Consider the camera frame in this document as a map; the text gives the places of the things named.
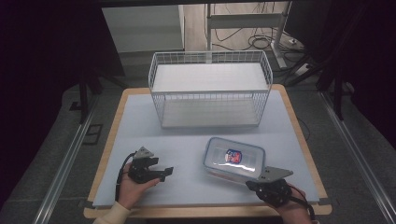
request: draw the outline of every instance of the hand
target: hand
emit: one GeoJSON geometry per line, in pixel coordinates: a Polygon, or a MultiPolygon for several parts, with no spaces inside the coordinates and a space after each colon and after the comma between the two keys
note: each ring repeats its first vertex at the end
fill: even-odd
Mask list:
{"type": "Polygon", "coordinates": [[[120,184],[120,196],[119,196],[119,204],[125,207],[128,210],[131,210],[132,207],[139,201],[140,197],[146,191],[158,183],[160,183],[160,179],[153,179],[145,184],[136,184],[129,176],[128,171],[131,163],[128,163],[123,168],[122,180],[120,184]]]}
{"type": "MultiPolygon", "coordinates": [[[[305,192],[303,192],[300,189],[297,190],[297,189],[291,188],[291,196],[304,201],[305,192]]],[[[280,216],[282,217],[283,222],[285,224],[312,223],[306,208],[302,204],[289,201],[288,203],[286,203],[278,208],[274,208],[274,209],[280,214],[280,216]]]]}

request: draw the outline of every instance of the clear plastic container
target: clear plastic container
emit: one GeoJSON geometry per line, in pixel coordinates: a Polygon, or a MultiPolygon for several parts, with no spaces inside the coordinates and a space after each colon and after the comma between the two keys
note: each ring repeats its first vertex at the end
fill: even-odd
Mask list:
{"type": "Polygon", "coordinates": [[[210,174],[245,183],[258,179],[265,168],[265,150],[232,140],[212,137],[206,145],[204,166],[210,174]]]}

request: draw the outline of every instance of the sleeve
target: sleeve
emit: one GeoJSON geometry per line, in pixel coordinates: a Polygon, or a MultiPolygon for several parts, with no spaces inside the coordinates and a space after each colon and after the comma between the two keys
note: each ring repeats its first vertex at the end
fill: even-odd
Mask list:
{"type": "Polygon", "coordinates": [[[93,224],[122,224],[131,214],[131,211],[115,202],[110,211],[102,217],[97,218],[93,224]]]}

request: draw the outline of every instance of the wire basket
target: wire basket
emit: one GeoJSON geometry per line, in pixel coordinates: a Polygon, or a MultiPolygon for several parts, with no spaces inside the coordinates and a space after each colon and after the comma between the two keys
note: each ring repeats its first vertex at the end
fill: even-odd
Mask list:
{"type": "Polygon", "coordinates": [[[258,126],[272,82],[261,50],[157,52],[148,74],[163,128],[258,126]]]}

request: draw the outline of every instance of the container lid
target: container lid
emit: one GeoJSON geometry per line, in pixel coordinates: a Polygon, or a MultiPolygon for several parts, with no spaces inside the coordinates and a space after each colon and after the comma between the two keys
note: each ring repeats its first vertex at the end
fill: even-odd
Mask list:
{"type": "Polygon", "coordinates": [[[265,150],[249,144],[212,137],[207,142],[204,166],[229,175],[257,179],[262,173],[265,150]]]}

